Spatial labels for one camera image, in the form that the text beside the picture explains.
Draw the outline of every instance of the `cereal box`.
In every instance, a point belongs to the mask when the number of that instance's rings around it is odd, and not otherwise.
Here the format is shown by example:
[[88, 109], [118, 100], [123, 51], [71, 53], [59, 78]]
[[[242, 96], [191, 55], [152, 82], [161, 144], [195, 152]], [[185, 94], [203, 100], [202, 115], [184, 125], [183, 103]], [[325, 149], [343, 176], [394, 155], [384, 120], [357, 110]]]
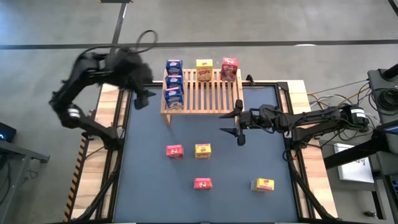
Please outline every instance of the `cereal box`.
[[257, 178], [251, 182], [251, 190], [259, 192], [268, 192], [274, 190], [274, 180]]
[[168, 88], [164, 90], [164, 98], [167, 107], [171, 110], [182, 110], [184, 101], [180, 87]]
[[193, 188], [197, 190], [208, 190], [213, 188], [211, 178], [195, 178], [193, 182]]
[[223, 58], [221, 66], [221, 80], [234, 82], [238, 72], [239, 60], [237, 58]]
[[213, 60], [197, 59], [197, 80], [208, 82], [213, 78]]
[[181, 75], [167, 75], [165, 80], [167, 88], [180, 87], [181, 93], [184, 94], [184, 82]]
[[166, 61], [167, 75], [181, 75], [183, 76], [182, 60], [167, 60]]
[[182, 145], [166, 146], [166, 156], [171, 159], [184, 158], [184, 148]]
[[211, 156], [210, 144], [195, 145], [195, 159], [210, 159], [210, 156]]

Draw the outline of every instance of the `red cereal box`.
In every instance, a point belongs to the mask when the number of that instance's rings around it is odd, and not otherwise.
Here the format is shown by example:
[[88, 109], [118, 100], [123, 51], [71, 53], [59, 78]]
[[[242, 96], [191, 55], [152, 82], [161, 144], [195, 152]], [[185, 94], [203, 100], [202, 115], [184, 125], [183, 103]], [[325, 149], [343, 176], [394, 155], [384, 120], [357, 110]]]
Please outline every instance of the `red cereal box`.
[[221, 80], [234, 82], [238, 72], [239, 60], [237, 58], [223, 58], [221, 66]]
[[213, 184], [211, 184], [211, 178], [195, 178], [193, 188], [197, 190], [208, 190], [213, 188]]
[[182, 159], [184, 158], [184, 148], [182, 145], [167, 146], [166, 156], [171, 159]]

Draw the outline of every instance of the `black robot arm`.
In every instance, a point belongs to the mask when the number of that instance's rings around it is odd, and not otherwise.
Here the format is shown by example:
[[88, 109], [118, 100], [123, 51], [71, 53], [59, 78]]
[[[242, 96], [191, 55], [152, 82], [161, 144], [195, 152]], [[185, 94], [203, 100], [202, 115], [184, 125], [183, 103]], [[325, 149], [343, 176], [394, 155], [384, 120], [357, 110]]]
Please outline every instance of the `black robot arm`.
[[78, 56], [72, 72], [58, 91], [53, 92], [50, 105], [58, 115], [62, 126], [81, 128], [87, 135], [99, 136], [105, 149], [121, 146], [116, 128], [104, 127], [87, 117], [73, 100], [86, 86], [109, 83], [119, 88], [134, 91], [134, 106], [141, 109], [148, 105], [148, 97], [155, 95], [144, 88], [153, 80], [152, 71], [141, 57], [128, 47], [120, 48], [115, 54], [85, 53]]
[[[366, 131], [369, 120], [363, 114], [362, 108], [346, 105], [342, 108], [329, 107], [325, 110], [312, 111], [301, 114], [283, 113], [278, 107], [261, 105], [243, 111], [243, 102], [236, 100], [235, 109], [220, 118], [238, 118], [236, 128], [220, 128], [238, 139], [238, 145], [246, 143], [244, 129], [263, 129], [269, 133], [291, 132], [287, 138], [291, 149], [305, 148], [311, 138], [321, 136], [339, 129]], [[298, 128], [302, 125], [316, 124], [309, 128]]]

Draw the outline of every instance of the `small yellow box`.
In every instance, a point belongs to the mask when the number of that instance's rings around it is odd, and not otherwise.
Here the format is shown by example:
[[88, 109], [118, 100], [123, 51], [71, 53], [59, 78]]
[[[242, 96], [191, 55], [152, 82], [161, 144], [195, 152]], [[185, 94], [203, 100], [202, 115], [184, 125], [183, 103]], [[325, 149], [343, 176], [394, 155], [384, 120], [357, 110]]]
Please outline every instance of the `small yellow box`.
[[208, 82], [213, 78], [213, 59], [197, 59], [197, 81]]
[[211, 156], [210, 144], [195, 145], [195, 159], [210, 159], [210, 156]]
[[257, 178], [251, 182], [251, 190], [260, 192], [273, 191], [275, 189], [274, 184], [274, 180]]

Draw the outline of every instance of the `blue table surface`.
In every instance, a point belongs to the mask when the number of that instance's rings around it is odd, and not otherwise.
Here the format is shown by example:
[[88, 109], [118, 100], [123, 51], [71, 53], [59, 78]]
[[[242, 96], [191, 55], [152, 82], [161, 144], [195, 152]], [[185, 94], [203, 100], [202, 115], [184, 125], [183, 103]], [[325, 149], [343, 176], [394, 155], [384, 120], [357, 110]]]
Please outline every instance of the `blue table surface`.
[[[237, 146], [233, 119], [175, 115], [168, 128], [159, 113], [162, 92], [150, 105], [131, 110], [126, 132], [114, 222], [296, 222], [292, 183], [283, 135], [246, 130]], [[274, 87], [244, 88], [245, 109], [276, 105]], [[211, 159], [195, 159], [195, 144], [211, 143]], [[166, 145], [182, 144], [185, 158], [170, 160]], [[210, 177], [213, 188], [193, 189], [196, 177]], [[275, 180], [273, 192], [252, 192], [250, 182]]]

